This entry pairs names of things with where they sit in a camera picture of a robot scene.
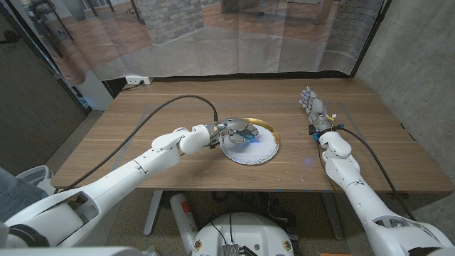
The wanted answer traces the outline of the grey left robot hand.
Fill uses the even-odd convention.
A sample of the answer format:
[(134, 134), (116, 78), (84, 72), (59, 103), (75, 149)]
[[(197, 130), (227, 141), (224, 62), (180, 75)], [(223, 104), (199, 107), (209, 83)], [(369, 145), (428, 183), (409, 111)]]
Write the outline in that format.
[(220, 137), (227, 136), (233, 144), (244, 144), (253, 140), (259, 134), (259, 131), (245, 119), (225, 118), (212, 124), (207, 124), (206, 129), (209, 132), (209, 146), (214, 147)]

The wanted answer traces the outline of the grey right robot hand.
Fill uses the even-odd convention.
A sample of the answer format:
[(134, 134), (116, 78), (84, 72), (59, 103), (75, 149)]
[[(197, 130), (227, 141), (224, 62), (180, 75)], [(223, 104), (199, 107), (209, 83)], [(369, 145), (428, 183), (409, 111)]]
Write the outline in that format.
[(328, 118), (328, 111), (318, 95), (307, 86), (301, 92), (299, 104), (309, 116), (309, 122), (318, 133), (331, 131), (331, 121)]

